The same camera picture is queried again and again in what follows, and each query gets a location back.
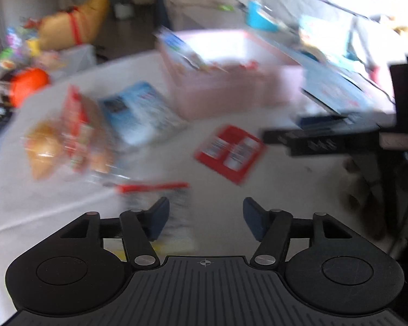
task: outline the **orange ball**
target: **orange ball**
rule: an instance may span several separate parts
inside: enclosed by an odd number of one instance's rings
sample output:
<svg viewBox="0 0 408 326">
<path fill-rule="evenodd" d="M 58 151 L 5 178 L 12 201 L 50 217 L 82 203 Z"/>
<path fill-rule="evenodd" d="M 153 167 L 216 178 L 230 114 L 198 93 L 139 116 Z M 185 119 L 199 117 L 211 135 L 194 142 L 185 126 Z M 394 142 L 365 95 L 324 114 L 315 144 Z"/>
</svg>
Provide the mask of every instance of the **orange ball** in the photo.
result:
<svg viewBox="0 0 408 326">
<path fill-rule="evenodd" d="M 28 68 L 11 80 L 10 101 L 20 108 L 25 99 L 50 84 L 50 77 L 40 68 Z"/>
</svg>

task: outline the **plastic bin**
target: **plastic bin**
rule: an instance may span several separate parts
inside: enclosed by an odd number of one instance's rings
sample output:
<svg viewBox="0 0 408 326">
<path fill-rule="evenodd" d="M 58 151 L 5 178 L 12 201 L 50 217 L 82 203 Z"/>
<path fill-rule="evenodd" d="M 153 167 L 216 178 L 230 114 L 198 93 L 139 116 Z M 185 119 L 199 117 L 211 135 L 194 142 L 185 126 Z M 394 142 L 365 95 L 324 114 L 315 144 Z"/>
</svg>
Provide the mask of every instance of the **plastic bin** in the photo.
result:
<svg viewBox="0 0 408 326">
<path fill-rule="evenodd" d="M 275 46 L 245 30 L 176 32 L 206 62 L 247 64 L 257 61 L 257 71 L 238 68 L 229 73 L 180 71 L 158 43 L 166 80 L 178 113 L 188 119 L 207 118 L 257 107 L 296 101 L 302 94 L 302 66 Z"/>
</svg>

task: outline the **white tablecloth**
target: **white tablecloth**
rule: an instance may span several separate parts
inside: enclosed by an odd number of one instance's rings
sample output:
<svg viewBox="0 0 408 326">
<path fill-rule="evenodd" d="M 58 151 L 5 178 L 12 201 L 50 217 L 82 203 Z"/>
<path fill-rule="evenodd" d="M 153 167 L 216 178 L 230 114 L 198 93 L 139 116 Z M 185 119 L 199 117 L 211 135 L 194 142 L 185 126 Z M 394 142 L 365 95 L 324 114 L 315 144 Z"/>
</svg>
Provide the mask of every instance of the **white tablecloth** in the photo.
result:
<svg viewBox="0 0 408 326">
<path fill-rule="evenodd" d="M 62 166 L 51 178 L 33 181 L 21 137 L 43 118 L 60 111 L 69 84 L 91 97 L 116 93 L 148 81 L 168 95 L 157 52 L 148 52 L 93 68 L 31 97 L 13 121 L 0 154 L 0 324 L 15 312 L 5 288 L 5 271 L 24 251 L 87 211 L 102 218 L 123 211 L 112 188 L 101 187 Z M 302 108 L 315 105 L 305 98 Z M 281 147 L 268 147 L 246 182 L 237 186 L 193 159 L 193 152 L 223 124 L 258 135 L 259 129 L 293 125 L 298 106 L 257 109 L 196 121 L 171 140 L 142 150 L 129 175 L 134 179 L 184 180 L 192 187 L 190 209 L 199 248 L 197 255 L 246 255 L 258 243 L 242 215 L 242 200 L 252 196 L 264 208 L 280 208 L 295 217 L 328 212 L 356 231 L 357 217 L 342 208 L 339 186 L 345 180 L 342 158 L 290 158 Z M 305 247 L 296 241 L 297 251 Z"/>
</svg>

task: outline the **red package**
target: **red package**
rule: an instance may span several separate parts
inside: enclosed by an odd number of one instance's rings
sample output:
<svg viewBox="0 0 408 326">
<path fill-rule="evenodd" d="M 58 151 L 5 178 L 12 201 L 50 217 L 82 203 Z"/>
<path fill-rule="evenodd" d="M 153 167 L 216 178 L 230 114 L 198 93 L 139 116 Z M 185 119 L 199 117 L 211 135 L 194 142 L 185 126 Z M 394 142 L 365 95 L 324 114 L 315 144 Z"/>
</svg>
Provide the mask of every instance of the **red package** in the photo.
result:
<svg viewBox="0 0 408 326">
<path fill-rule="evenodd" d="M 263 151 L 257 137 L 228 125 L 195 153 L 195 159 L 239 185 Z"/>
<path fill-rule="evenodd" d="M 79 89 L 70 86 L 62 112 L 65 150 L 74 170 L 81 171 L 89 152 L 94 128 L 89 124 Z"/>
</svg>

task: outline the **red strap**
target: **red strap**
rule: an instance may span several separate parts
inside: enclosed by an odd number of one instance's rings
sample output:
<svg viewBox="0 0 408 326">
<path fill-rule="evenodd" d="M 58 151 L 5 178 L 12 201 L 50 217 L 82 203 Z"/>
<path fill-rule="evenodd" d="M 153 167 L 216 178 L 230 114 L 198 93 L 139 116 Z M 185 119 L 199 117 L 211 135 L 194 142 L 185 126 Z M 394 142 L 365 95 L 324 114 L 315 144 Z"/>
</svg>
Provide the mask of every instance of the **red strap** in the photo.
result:
<svg viewBox="0 0 408 326">
<path fill-rule="evenodd" d="M 76 45 L 81 45 L 82 40 L 80 38 L 79 26 L 77 25 L 76 17 L 74 15 L 74 12 L 78 10 L 79 9 L 77 7 L 73 7 L 73 9 L 68 12 L 68 15 L 70 16 L 71 30 L 73 31 L 74 40 L 76 42 Z"/>
</svg>

